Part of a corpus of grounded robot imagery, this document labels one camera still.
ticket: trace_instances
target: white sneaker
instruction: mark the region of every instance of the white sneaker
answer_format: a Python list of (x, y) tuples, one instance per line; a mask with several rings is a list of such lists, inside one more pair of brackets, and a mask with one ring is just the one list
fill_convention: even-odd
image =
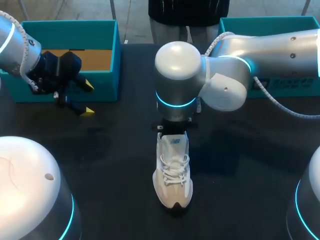
[(189, 140), (187, 133), (157, 135), (156, 169), (153, 186), (161, 203), (169, 209), (185, 208), (191, 200), (193, 183), (190, 179)]

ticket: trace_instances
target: white dome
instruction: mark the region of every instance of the white dome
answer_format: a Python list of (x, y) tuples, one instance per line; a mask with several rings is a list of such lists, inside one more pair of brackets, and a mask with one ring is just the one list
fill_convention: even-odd
[(314, 152), (309, 164), (309, 178), (312, 190), (320, 201), (320, 147)]
[(173, 41), (158, 50), (155, 67), (168, 79), (186, 80), (199, 72), (201, 55), (193, 45), (184, 41)]
[(18, 240), (53, 207), (61, 176), (54, 157), (35, 141), (0, 137), (0, 239)]

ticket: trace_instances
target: teal box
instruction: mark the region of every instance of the teal box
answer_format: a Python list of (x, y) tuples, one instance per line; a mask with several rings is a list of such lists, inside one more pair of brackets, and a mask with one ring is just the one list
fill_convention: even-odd
[[(80, 71), (94, 87), (87, 93), (72, 82), (66, 93), (77, 102), (117, 100), (121, 64), (121, 43), (115, 20), (27, 21), (25, 31), (50, 50), (112, 50), (110, 70)], [(52, 94), (33, 95), (21, 78), (0, 73), (2, 82), (17, 103), (53, 102)]]
[[(269, 36), (319, 28), (313, 16), (223, 17), (220, 19), (219, 34), (232, 32), (246, 36)], [(260, 81), (273, 97), (320, 96), (318, 78), (283, 79), (266, 76)], [(265, 97), (253, 79), (247, 97)]]

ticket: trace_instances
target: black table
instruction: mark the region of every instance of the black table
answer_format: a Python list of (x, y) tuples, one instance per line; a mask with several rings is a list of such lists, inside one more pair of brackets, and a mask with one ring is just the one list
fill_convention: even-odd
[[(287, 204), (320, 145), (320, 121), (291, 117), (267, 99), (248, 99), (230, 113), (203, 104), (199, 128), (188, 131), (193, 199), (185, 214), (172, 216), (152, 184), (151, 124), (161, 119), (157, 50), (123, 46), (120, 99), (89, 104), (93, 118), (52, 104), (15, 104), (2, 87), (0, 136), (35, 140), (53, 154), (79, 205), (83, 240), (288, 239)], [(301, 113), (320, 113), (316, 97), (280, 101)]]

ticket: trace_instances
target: shoelace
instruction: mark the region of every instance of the shoelace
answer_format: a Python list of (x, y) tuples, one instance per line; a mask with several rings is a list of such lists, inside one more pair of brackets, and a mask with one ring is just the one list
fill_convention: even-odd
[[(166, 163), (163, 160), (162, 155), (160, 156), (160, 160), (163, 164), (163, 176), (164, 183), (166, 184), (184, 184), (187, 180), (186, 177), (186, 167), (189, 163), (189, 155), (185, 154), (183, 159), (172, 159), (169, 163)], [(179, 163), (180, 166), (175, 166), (173, 163)]]

